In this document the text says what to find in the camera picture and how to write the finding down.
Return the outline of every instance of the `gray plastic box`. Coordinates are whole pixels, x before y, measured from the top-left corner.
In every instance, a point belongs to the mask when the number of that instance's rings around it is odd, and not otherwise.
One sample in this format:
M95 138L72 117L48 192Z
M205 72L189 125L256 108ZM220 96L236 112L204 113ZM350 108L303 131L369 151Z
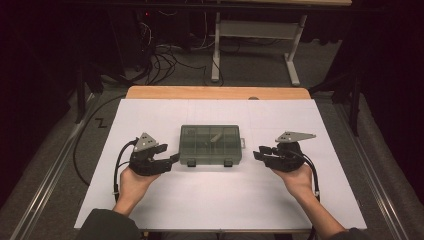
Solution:
M237 125L182 125L180 163L232 167L241 160L240 131Z

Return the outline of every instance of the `desk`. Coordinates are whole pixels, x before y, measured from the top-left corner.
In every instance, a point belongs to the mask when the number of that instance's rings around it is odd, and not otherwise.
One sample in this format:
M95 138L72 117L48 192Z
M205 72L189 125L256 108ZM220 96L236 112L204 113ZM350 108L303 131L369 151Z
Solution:
M252 3L276 3L276 4L302 4L315 6L350 6L351 0L227 0L227 2L252 2ZM251 38L272 38L291 40L291 49L284 53L284 61L289 72L293 86L299 86L299 77L293 63L294 55L302 36L307 15L302 15L298 23L276 23L276 22L256 22L256 21L232 21L222 20L220 12L216 14L215 21L215 48L212 62L212 82L218 82L220 78L220 50L219 43L221 36L228 37L251 37Z
M275 145L274 139L284 130L317 134L316 139L302 142L301 147L316 165L323 205L345 227L366 228L316 104L305 91L236 87L131 88L128 99L120 103L75 227L81 227L91 209L113 207L113 169L120 149L129 140L145 131L158 142L167 143L168 150L156 157L161 159L178 151L182 124L231 123L239 125L241 137L246 140L240 165L188 168L174 164L171 172L154 182L130 216L140 229L308 231L307 216L284 184L262 162L254 160L252 154L259 145ZM252 97L252 93L262 100L237 100ZM130 151L123 154L122 162L129 154Z

